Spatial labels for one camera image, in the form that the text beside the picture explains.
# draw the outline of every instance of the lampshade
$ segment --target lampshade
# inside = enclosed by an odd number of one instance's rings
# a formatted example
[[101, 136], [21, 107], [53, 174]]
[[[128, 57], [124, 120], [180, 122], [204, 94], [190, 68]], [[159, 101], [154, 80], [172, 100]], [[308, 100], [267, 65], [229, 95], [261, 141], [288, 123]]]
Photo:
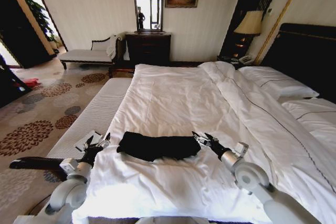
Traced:
[[261, 10], [250, 10], [246, 13], [243, 21], [234, 30], [237, 34], [255, 34], [259, 35], [261, 33]]

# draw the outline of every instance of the patterned carpet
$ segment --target patterned carpet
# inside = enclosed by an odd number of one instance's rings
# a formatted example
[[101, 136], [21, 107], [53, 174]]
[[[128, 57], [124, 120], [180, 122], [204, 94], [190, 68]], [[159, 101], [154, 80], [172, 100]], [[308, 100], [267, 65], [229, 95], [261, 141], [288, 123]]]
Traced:
[[59, 184], [49, 172], [9, 169], [10, 162], [24, 156], [45, 157], [109, 79], [107, 66], [67, 65], [64, 70], [55, 58], [31, 69], [12, 70], [22, 80], [38, 78], [41, 84], [0, 109], [1, 223], [30, 212]]

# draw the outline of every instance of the folded black shirt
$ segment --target folded black shirt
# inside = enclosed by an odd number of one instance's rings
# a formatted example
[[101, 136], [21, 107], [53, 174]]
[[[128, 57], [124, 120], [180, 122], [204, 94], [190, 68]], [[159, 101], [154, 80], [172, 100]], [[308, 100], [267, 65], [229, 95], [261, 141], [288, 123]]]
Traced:
[[117, 152], [125, 152], [133, 157], [154, 161], [160, 157], [177, 160], [195, 156], [201, 149], [193, 136], [149, 137], [139, 133], [125, 132]]

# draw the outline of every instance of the wall outlet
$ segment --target wall outlet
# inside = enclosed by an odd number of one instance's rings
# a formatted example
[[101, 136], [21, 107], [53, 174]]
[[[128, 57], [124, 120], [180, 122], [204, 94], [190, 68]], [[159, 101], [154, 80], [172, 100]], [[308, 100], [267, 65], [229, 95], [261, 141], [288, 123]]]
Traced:
[[273, 9], [272, 9], [272, 8], [269, 8], [269, 9], [267, 10], [267, 15], [268, 15], [268, 16], [271, 16], [272, 13], [273, 13]]

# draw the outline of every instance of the pillow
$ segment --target pillow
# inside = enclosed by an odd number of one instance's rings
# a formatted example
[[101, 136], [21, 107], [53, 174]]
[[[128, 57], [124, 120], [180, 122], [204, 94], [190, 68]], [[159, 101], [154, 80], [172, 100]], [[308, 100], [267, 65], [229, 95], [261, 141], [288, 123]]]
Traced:
[[285, 102], [282, 106], [324, 146], [336, 152], [336, 104], [325, 99]]
[[91, 50], [92, 51], [106, 51], [110, 43], [111, 43], [111, 37], [104, 39], [104, 40], [93, 40]]
[[336, 104], [325, 99], [305, 99], [284, 102], [282, 106], [288, 110], [297, 120], [307, 118], [319, 118], [336, 125]]
[[310, 98], [319, 95], [310, 87], [270, 67], [242, 67], [238, 71], [276, 100], [280, 97]]
[[106, 48], [106, 54], [108, 57], [111, 58], [111, 60], [113, 60], [116, 56], [116, 42], [117, 42], [117, 36], [116, 35], [111, 35], [110, 40], [109, 40], [109, 44]]

